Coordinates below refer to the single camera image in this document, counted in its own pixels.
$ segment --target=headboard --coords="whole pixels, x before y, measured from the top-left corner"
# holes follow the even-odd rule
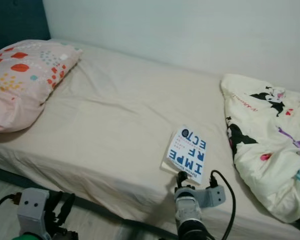
[[[42,0],[0,0],[0,49],[25,39],[50,39]]]

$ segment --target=blanket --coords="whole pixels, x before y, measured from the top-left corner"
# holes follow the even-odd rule
[[[232,74],[221,89],[241,178],[273,216],[300,219],[300,93]]]

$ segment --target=gray bracket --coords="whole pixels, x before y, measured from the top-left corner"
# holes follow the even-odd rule
[[[31,187],[22,192],[17,212],[20,235],[31,231],[43,240],[51,240],[45,226],[45,205],[48,198],[47,190]]]
[[[209,187],[200,190],[194,190],[190,187],[179,188],[174,194],[174,201],[176,201],[182,193],[191,194],[197,200],[200,208],[202,209],[215,207],[226,201],[225,190],[221,185],[214,188]]]

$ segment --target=white wall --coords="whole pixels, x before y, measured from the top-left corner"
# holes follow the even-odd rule
[[[43,0],[53,38],[300,91],[300,0]]]

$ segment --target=pillowcase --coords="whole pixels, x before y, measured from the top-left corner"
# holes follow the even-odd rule
[[[54,41],[23,40],[0,50],[0,132],[29,127],[82,50]]]

